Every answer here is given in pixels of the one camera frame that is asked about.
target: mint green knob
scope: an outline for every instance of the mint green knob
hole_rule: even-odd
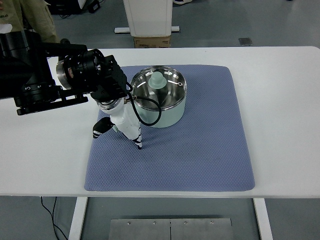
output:
[[[167,85],[167,80],[161,72],[155,71],[152,73],[148,84],[153,89],[162,89],[165,85]]]

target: gray floor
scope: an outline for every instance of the gray floor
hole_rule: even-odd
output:
[[[115,27],[128,27],[121,0],[106,0],[94,14],[53,18],[59,36],[74,44],[98,49],[134,47],[129,34],[114,34]],[[174,6],[172,25],[181,29],[171,36],[172,48],[241,47],[239,38],[251,38],[253,46],[320,48],[319,0],[193,0]],[[75,202],[74,197],[57,201],[55,222],[66,235]],[[54,198],[44,198],[44,203],[52,209]],[[266,199],[266,206],[273,239],[320,239],[320,199]],[[124,216],[243,216],[235,239],[259,239],[249,199],[91,198],[86,216],[84,240],[108,239],[110,219]],[[56,239],[39,197],[0,196],[0,239]]]

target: white table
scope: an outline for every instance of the white table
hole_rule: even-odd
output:
[[[228,67],[255,187],[243,192],[95,192],[84,189],[98,107],[18,116],[0,100],[0,195],[77,197],[319,198],[320,50],[316,47],[104,49],[120,66]],[[49,59],[51,69],[57,58]]]

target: blue mat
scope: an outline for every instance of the blue mat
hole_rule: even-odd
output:
[[[93,139],[87,191],[247,191],[255,186],[231,73],[173,65],[186,79],[184,115],[166,128],[142,126],[142,150],[113,130]],[[145,66],[123,67],[131,81]],[[99,111],[98,120],[106,114]]]

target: electrical cable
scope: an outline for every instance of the electrical cable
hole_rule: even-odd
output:
[[[129,96],[129,99],[130,99],[131,104],[132,104],[133,111],[134,111],[136,117],[139,119],[139,121],[140,121],[143,125],[146,125],[146,126],[153,126],[153,125],[155,125],[157,122],[159,122],[159,120],[160,120],[160,118],[161,118],[161,112],[162,112],[160,104],[159,104],[157,101],[155,101],[155,100],[153,100],[153,99],[151,99],[151,98],[148,98],[148,97],[135,96],[136,99],[142,99],[142,100],[146,100],[146,101],[149,101],[149,102],[154,103],[154,104],[156,105],[156,107],[158,108],[158,111],[159,111],[159,115],[158,115],[157,119],[156,119],[154,122],[147,123],[147,122],[143,121],[143,120],[141,119],[141,117],[140,117],[137,109],[136,109],[134,98],[132,97],[132,95],[131,95],[131,93],[130,93],[130,92],[133,91],[134,88],[133,88],[132,85],[131,85],[130,83],[128,83],[128,82],[126,82],[125,84],[129,87],[129,90],[127,90],[126,93],[127,93],[128,96]]]
[[[56,228],[57,228],[57,229],[59,229],[59,231],[62,233],[62,235],[64,236],[64,238],[65,238],[66,240],[68,240],[67,236],[66,236],[66,235],[64,234],[64,232],[61,230],[61,228],[58,227],[58,226],[55,224],[55,221],[54,221],[56,203],[57,203],[57,197],[55,197],[54,205],[53,205],[53,209],[52,209],[52,213],[51,213],[51,211],[44,205],[43,197],[41,197],[41,205],[45,208],[45,210],[48,211],[48,213],[49,213],[50,216],[51,216],[52,226],[53,226],[53,230],[54,230],[54,234],[55,234],[56,239],[60,240],[59,237],[58,237],[58,235],[57,235],[57,232],[56,232]]]

